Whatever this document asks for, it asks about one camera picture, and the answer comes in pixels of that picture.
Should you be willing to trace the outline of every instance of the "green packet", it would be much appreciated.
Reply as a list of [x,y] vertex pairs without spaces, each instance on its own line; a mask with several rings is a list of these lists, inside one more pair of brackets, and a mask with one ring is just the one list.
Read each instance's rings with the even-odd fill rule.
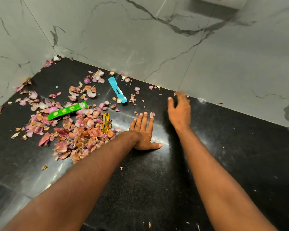
[[52,120],[56,117],[60,117],[60,116],[64,116],[68,113],[71,113],[71,112],[75,112],[77,110],[81,110],[82,108],[87,108],[88,105],[87,103],[84,101],[84,102],[81,102],[81,103],[78,103],[76,105],[72,105],[72,106],[69,106],[69,107],[66,107],[64,109],[59,109],[59,110],[56,110],[56,111],[53,111],[51,114],[48,115],[48,120]]

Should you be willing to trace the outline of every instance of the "hand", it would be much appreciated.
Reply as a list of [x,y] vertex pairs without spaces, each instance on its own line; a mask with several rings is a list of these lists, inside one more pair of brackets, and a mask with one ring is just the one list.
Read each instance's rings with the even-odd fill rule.
[[154,118],[150,119],[148,128],[147,128],[148,113],[140,113],[138,119],[134,119],[129,127],[130,131],[136,131],[139,133],[140,140],[135,144],[134,148],[137,150],[150,150],[158,149],[162,147],[161,143],[151,143],[152,130]]
[[173,127],[177,130],[186,130],[190,125],[190,104],[184,93],[176,92],[178,105],[174,108],[174,102],[168,97],[168,115]]

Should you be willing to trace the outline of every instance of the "wall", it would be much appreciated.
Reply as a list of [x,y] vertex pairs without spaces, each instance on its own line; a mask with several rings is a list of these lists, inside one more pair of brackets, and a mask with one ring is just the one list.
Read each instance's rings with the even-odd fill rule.
[[60,55],[289,126],[289,0],[24,2]]
[[0,0],[0,106],[55,51],[22,0]]

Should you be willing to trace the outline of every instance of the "person's left arm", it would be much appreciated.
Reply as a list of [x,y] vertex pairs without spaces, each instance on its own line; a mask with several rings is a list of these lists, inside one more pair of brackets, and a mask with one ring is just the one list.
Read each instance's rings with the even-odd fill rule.
[[134,147],[158,149],[151,143],[153,122],[139,114],[130,130],[75,164],[52,186],[27,204],[4,230],[79,230],[119,163]]

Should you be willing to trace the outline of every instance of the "person's right arm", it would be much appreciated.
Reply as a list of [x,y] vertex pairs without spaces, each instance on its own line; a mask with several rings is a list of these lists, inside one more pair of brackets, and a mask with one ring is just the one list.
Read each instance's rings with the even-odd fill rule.
[[215,160],[190,129],[190,105],[184,93],[176,93],[178,105],[168,98],[168,114],[173,124],[201,200],[216,231],[276,231],[243,188]]

